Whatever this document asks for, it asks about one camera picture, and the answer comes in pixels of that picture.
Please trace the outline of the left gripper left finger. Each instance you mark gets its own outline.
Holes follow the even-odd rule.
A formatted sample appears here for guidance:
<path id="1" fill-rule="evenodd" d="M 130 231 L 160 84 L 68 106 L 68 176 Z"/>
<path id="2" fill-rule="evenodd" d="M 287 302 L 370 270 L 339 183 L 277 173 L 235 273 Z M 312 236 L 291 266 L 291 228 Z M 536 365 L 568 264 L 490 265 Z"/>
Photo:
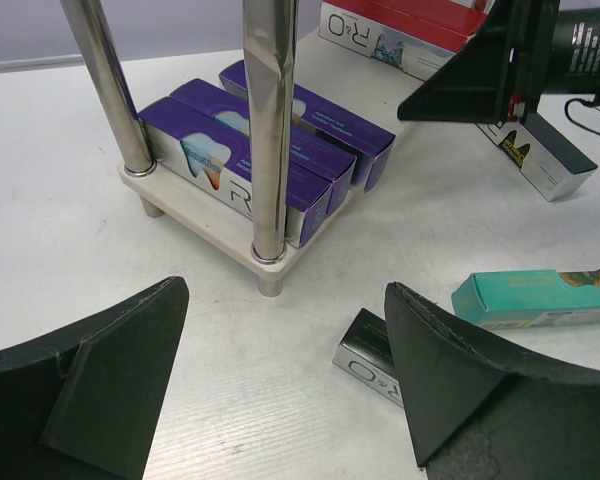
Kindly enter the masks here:
<path id="1" fill-rule="evenodd" d="M 167 277 L 0 350 L 0 479 L 142 478 L 188 303 Z"/>

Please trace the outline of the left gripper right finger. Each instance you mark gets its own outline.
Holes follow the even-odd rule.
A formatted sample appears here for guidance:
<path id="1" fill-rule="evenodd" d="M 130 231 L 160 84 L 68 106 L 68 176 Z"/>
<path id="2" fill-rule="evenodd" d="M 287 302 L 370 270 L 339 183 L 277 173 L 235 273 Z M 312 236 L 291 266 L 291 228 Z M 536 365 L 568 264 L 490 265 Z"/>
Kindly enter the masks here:
<path id="1" fill-rule="evenodd" d="M 600 370 L 390 283 L 385 317 L 416 464 L 431 479 L 600 479 Z"/>

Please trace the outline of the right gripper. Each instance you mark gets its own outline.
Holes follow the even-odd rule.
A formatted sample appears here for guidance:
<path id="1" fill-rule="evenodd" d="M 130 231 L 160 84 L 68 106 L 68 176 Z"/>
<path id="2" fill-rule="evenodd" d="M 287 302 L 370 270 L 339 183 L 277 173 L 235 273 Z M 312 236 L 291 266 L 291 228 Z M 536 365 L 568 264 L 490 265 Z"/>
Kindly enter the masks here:
<path id="1" fill-rule="evenodd" d="M 496 1 L 477 33 L 397 108 L 409 122 L 495 124 L 535 111 L 543 94 L 600 106 L 600 7 Z"/>

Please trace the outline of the black toothpaste box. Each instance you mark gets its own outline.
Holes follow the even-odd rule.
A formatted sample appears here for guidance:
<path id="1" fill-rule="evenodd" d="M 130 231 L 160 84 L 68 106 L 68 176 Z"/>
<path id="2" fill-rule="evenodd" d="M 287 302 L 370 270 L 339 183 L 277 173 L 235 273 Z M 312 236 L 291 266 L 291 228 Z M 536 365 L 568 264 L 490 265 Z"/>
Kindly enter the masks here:
<path id="1" fill-rule="evenodd" d="M 526 180 L 549 202 L 575 193 L 598 169 L 540 114 L 524 123 L 477 124 L 520 170 Z"/>
<path id="2" fill-rule="evenodd" d="M 386 322 L 362 308 L 341 338 L 332 363 L 403 407 Z"/>

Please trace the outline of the teal toothpaste box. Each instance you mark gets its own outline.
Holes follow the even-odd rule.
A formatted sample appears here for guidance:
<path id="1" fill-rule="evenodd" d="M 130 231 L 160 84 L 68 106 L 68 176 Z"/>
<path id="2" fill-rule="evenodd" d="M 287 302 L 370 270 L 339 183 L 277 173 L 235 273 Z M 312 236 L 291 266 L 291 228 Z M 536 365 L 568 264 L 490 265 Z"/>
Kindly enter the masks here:
<path id="1" fill-rule="evenodd" d="M 600 269 L 473 273 L 451 301 L 457 317 L 488 330 L 600 325 Z"/>

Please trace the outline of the red silver toothpaste box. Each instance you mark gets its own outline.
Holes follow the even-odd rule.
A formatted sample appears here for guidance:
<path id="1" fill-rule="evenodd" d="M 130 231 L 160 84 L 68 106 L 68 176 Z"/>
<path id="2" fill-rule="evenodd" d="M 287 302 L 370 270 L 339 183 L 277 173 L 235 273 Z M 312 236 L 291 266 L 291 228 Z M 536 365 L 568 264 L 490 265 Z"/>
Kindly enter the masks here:
<path id="1" fill-rule="evenodd" d="M 377 1 L 387 24 L 405 33 L 449 31 L 470 36 L 484 23 L 492 1 L 396 0 Z"/>

